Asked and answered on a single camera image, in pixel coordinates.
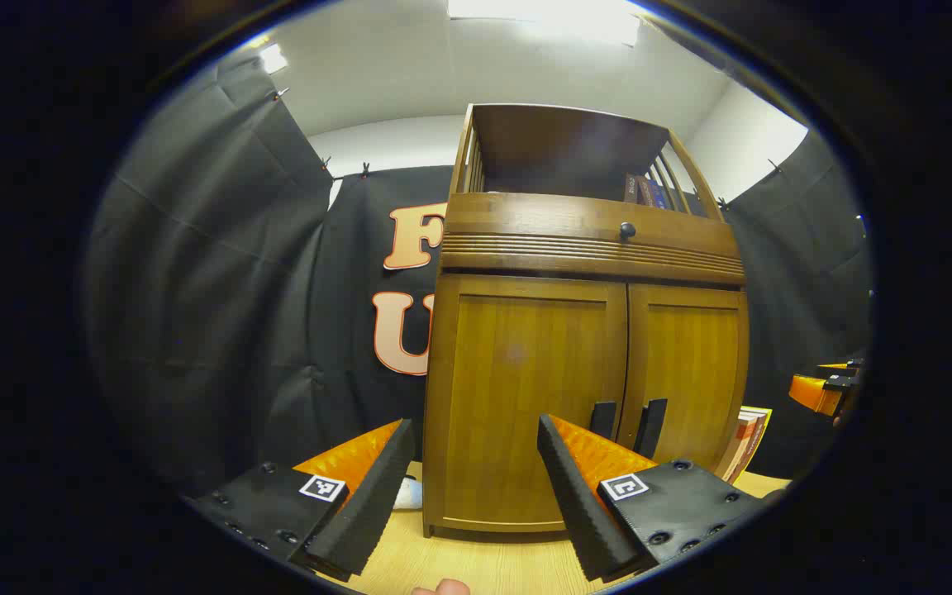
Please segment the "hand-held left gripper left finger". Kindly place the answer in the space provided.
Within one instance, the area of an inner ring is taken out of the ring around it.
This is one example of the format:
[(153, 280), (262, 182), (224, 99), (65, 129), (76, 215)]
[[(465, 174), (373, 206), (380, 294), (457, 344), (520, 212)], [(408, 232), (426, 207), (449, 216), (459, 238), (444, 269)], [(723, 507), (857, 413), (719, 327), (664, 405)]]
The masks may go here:
[(399, 419), (306, 462), (265, 460), (188, 505), (279, 564), (346, 583), (380, 542), (415, 451)]

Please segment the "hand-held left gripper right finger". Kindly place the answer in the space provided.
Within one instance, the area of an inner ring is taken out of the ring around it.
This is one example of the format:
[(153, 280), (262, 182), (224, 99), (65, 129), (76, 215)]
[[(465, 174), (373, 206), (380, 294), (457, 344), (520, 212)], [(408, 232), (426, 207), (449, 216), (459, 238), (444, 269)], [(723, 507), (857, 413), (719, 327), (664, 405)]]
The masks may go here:
[(690, 459), (655, 463), (550, 414), (537, 449), (586, 579), (611, 583), (680, 564), (762, 515), (752, 496)]

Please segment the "wooden shoe cabinet door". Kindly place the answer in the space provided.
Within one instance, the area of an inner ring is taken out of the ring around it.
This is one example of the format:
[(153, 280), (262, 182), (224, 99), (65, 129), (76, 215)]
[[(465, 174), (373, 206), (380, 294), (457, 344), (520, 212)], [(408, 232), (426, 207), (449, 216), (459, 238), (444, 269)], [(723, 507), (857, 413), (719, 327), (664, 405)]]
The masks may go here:
[(440, 274), (423, 422), (423, 524), (562, 531), (540, 416), (586, 426), (624, 397), (624, 283)]
[(666, 400), (650, 455), (713, 471), (735, 432), (748, 372), (750, 324), (740, 290), (631, 283), (624, 400), (616, 440), (634, 447), (643, 407)]

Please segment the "wooden double-door shoe cabinet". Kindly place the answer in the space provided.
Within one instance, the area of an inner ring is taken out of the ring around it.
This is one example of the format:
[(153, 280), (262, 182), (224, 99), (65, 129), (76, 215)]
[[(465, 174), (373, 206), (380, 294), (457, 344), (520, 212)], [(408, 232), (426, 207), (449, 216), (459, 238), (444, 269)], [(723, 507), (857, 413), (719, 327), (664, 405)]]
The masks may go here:
[[(625, 174), (641, 177), (649, 206), (623, 202)], [(646, 179), (664, 188), (675, 211), (650, 203)], [(637, 227), (627, 242), (619, 235), (624, 221)], [(732, 227), (675, 132), (616, 114), (533, 104), (466, 110), (440, 274), (745, 293)]]

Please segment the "yellow book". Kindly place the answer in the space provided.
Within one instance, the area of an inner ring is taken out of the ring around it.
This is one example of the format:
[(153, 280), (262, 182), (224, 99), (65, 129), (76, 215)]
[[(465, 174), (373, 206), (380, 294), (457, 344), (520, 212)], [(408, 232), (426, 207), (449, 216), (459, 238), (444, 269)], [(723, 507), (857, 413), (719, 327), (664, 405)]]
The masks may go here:
[(745, 449), (743, 464), (738, 464), (738, 472), (745, 472), (748, 470), (752, 459), (754, 459), (757, 450), (759, 449), (760, 444), (769, 429), (769, 423), (772, 419), (772, 410), (763, 409), (762, 407), (743, 407), (743, 410), (746, 412), (756, 414), (756, 427), (754, 429), (753, 435), (748, 441), (747, 449)]

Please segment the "black backdrop cloth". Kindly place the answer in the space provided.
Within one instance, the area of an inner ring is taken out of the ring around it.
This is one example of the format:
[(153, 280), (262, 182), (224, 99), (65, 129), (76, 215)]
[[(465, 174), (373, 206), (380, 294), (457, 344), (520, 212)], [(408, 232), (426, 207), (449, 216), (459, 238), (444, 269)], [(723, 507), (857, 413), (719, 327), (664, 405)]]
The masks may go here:
[[(191, 494), (262, 459), (295, 462), (398, 418), (426, 378), (374, 353), (426, 347), (440, 252), (405, 240), (399, 208), (433, 230), (452, 169), (374, 163), (331, 174), (255, 58), (204, 69), (137, 136), (111, 177), (84, 261), (95, 368), (154, 470)], [(794, 478), (834, 438), (787, 395), (794, 374), (861, 357), (873, 264), (854, 195), (808, 133), (730, 203), (749, 272), (745, 403), (773, 412), (749, 470)]]

